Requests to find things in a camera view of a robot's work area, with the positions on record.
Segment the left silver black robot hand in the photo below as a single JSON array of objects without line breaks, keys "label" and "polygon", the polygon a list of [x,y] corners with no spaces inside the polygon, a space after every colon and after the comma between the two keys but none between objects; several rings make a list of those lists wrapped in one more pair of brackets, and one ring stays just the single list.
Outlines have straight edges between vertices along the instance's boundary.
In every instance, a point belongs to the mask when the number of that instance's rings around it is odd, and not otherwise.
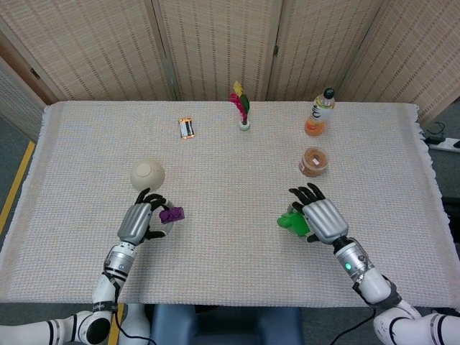
[{"label": "left silver black robot hand", "polygon": [[173,203],[163,195],[150,193],[150,188],[145,188],[137,196],[121,222],[117,236],[121,242],[139,246],[144,241],[166,237],[173,228],[173,223],[163,224],[160,229],[151,230],[150,222],[157,209],[170,211]]}]

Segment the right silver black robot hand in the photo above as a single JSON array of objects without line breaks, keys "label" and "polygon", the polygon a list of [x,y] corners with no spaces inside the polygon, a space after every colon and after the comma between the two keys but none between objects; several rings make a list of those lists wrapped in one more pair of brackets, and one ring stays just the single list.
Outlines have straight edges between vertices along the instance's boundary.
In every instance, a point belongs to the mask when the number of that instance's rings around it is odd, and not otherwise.
[{"label": "right silver black robot hand", "polygon": [[333,245],[347,238],[349,225],[317,185],[307,183],[307,186],[289,188],[288,191],[297,198],[291,207],[306,220],[317,242]]}]

